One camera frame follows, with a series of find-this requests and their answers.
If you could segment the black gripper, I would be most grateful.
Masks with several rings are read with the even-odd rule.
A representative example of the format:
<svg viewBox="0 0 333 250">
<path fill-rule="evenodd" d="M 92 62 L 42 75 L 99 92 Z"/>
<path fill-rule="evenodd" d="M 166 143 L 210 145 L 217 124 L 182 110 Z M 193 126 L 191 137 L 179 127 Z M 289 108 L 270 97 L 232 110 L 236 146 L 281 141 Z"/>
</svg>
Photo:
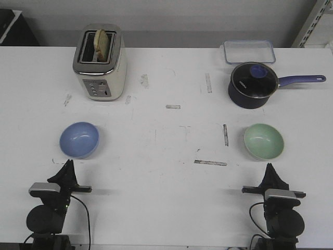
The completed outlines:
<svg viewBox="0 0 333 250">
<path fill-rule="evenodd" d="M 264 193 L 268 189 L 280 189 L 280 190 L 290 190 L 289 189 L 289 184 L 284 182 L 280 176 L 277 174 L 276 170 L 272 168 L 273 165 L 271 163 L 268 163 L 266 165 L 266 170 L 264 177 L 262 179 L 262 182 L 259 186 L 243 186 L 241 191 L 242 193 L 247 193 L 247 194 L 257 194 L 257 195 L 262 195 L 264 199 Z M 301 192 L 301 191 L 293 191 L 297 197 L 297 199 L 300 201 L 300 199 L 306 197 L 306 193 Z M 272 203 L 267 203 L 264 200 L 264 203 L 266 205 L 276 205 Z"/>
<path fill-rule="evenodd" d="M 71 159 L 68 159 L 53 177 L 48 178 L 47 182 L 53 182 L 60 186 L 59 194 L 56 195 L 54 201 L 54 208 L 67 208 L 70 205 L 70 197 L 73 192 L 92 192 L 91 186 L 78 184 L 74 169 L 74 162 Z"/>
</svg>

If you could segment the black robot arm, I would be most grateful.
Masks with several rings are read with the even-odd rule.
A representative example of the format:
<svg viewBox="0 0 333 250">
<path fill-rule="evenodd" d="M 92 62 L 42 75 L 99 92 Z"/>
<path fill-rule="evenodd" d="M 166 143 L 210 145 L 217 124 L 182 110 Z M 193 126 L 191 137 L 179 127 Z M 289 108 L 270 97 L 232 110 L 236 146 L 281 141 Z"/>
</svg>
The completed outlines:
<svg viewBox="0 0 333 250">
<path fill-rule="evenodd" d="M 267 230 L 263 230 L 255 222 L 255 226 L 266 236 L 254 234 L 258 237 L 254 247 L 250 249 L 296 249 L 297 237 L 304 229 L 305 223 L 302 216 L 293 208 L 301 204 L 300 199 L 306 194 L 300 191 L 292 191 L 289 184 L 284 182 L 271 163 L 266 165 L 262 182 L 259 186 L 243 186 L 241 191 L 248 194 L 263 196 L 263 201 L 255 203 L 249 208 L 249 216 L 256 205 L 263 206 L 263 215 Z"/>
<path fill-rule="evenodd" d="M 91 248 L 91 222 L 88 207 L 73 193 L 90 193 L 91 186 L 82 186 L 76 179 L 74 162 L 69 159 L 62 168 L 46 182 L 35 182 L 28 193 L 40 198 L 41 205 L 27 215 L 26 225 L 32 232 L 28 238 L 33 242 L 30 249 L 75 249 L 68 235 L 62 234 L 66 214 L 71 202 L 80 202 L 87 213 L 88 249 Z"/>
</svg>

